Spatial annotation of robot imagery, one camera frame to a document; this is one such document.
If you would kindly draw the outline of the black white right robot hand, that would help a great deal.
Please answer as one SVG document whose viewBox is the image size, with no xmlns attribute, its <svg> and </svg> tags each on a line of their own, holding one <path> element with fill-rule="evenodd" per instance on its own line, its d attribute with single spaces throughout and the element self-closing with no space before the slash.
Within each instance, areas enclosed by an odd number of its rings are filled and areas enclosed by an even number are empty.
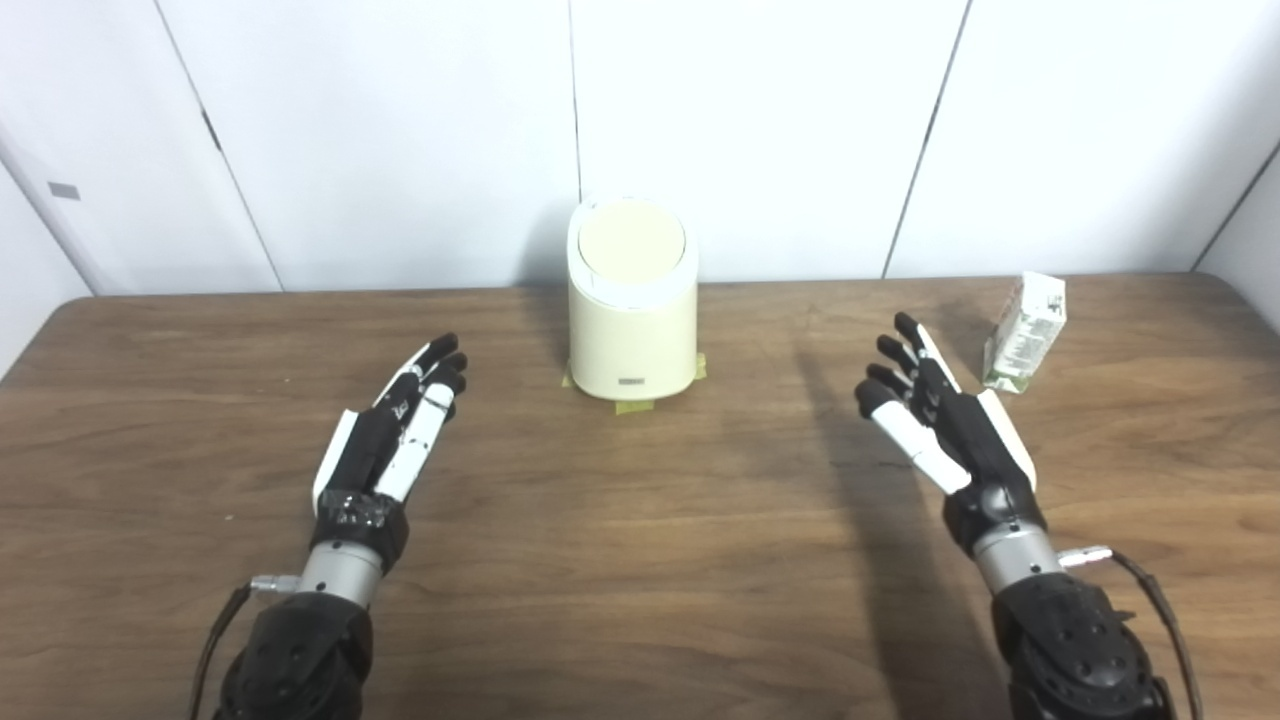
<svg viewBox="0 0 1280 720">
<path fill-rule="evenodd" d="M 993 391 L 957 383 L 928 329 L 906 313 L 877 350 L 854 396 L 872 421 L 943 496 L 943 524 L 970 559 L 996 533 L 1047 529 L 1036 500 L 1034 465 Z"/>
</svg>

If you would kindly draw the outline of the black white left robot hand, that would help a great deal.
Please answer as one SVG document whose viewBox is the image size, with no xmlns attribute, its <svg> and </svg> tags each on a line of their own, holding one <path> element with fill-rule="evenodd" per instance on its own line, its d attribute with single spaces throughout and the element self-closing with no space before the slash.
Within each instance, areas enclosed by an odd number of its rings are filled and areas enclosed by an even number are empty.
<svg viewBox="0 0 1280 720">
<path fill-rule="evenodd" d="M 410 538 L 406 505 L 466 391 L 467 356 L 445 333 L 404 361 L 372 404 L 340 414 L 312 487 L 314 547 L 360 546 L 383 574 Z"/>
</svg>

